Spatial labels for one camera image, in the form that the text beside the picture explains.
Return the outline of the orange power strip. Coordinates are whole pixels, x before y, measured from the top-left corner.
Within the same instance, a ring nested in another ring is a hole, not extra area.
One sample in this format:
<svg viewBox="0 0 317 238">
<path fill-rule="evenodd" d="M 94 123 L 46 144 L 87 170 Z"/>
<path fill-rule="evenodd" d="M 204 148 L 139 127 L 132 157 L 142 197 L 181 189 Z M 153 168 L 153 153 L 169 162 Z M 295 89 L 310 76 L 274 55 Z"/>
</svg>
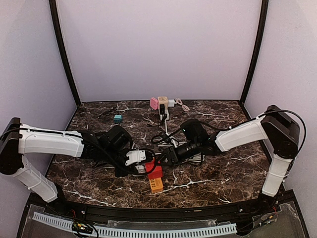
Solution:
<svg viewBox="0 0 317 238">
<path fill-rule="evenodd" d="M 159 193 L 163 191 L 163 183 L 161 178 L 154 178 L 149 180 L 151 193 Z"/>
</svg>

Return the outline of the teal usb charger plug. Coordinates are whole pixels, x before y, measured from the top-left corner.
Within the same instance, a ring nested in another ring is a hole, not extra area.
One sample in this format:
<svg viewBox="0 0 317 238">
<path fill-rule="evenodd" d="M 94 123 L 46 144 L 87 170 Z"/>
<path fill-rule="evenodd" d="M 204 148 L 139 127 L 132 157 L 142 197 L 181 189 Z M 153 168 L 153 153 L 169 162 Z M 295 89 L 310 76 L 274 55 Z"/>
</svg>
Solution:
<svg viewBox="0 0 317 238">
<path fill-rule="evenodd" d="M 122 115 L 115 115 L 114 118 L 113 118 L 113 122 L 115 124 L 119 124 L 122 122 L 122 119 L 123 119 L 123 116 Z"/>
</svg>

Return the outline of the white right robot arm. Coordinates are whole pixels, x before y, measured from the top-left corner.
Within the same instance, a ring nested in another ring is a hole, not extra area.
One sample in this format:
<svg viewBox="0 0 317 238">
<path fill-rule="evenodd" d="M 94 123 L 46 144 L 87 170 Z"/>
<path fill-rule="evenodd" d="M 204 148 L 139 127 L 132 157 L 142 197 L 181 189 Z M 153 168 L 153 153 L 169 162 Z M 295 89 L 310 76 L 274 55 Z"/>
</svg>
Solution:
<svg viewBox="0 0 317 238">
<path fill-rule="evenodd" d="M 246 122 L 228 128 L 214 127 L 212 134 L 204 129 L 204 126 L 212 128 L 212 125 L 189 119 L 179 128 L 188 141 L 178 147 L 166 148 L 158 156 L 156 164 L 176 166 L 197 154 L 216 156 L 245 144 L 269 140 L 273 147 L 273 158 L 262 194 L 274 197 L 306 140 L 300 138 L 300 129 L 306 128 L 305 123 L 298 124 L 290 117 L 291 114 L 292 111 L 271 105 L 264 113 Z"/>
</svg>

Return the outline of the white adapter plug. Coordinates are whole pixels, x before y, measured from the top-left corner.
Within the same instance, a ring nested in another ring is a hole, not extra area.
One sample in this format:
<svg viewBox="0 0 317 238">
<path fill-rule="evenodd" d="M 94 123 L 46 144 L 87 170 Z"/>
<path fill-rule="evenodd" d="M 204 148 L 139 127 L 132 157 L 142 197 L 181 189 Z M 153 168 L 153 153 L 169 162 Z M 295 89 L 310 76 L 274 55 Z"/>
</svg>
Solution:
<svg viewBox="0 0 317 238">
<path fill-rule="evenodd" d="M 136 168 L 138 174 L 144 174 L 146 172 L 144 165 L 136 165 L 135 168 Z"/>
</svg>

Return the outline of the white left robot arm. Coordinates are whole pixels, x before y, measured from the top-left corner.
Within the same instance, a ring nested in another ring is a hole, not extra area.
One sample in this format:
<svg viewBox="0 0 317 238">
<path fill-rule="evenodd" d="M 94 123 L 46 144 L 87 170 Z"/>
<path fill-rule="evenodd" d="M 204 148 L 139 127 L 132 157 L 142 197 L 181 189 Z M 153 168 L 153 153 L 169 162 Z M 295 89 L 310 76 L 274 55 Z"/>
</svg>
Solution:
<svg viewBox="0 0 317 238">
<path fill-rule="evenodd" d="M 92 159 L 96 164 L 111 164 L 116 177 L 142 175 L 138 166 L 150 162 L 153 154 L 146 149 L 132 149 L 131 135 L 121 126 L 94 133 L 88 130 L 54 131 L 31 127 L 12 118 L 0 136 L 0 172 L 17 178 L 46 203 L 62 199 L 57 184 L 45 178 L 26 158 L 26 154 L 58 154 Z"/>
</svg>

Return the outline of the red cube socket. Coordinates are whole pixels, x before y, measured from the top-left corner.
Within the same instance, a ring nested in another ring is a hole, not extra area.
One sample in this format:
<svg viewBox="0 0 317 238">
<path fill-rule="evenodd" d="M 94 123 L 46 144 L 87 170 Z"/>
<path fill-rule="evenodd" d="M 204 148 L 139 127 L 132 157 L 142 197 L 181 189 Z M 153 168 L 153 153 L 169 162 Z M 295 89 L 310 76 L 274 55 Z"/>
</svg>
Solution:
<svg viewBox="0 0 317 238">
<path fill-rule="evenodd" d="M 149 180 L 163 177 L 162 166 L 155 165 L 154 160 L 145 163 L 145 169 Z"/>
</svg>

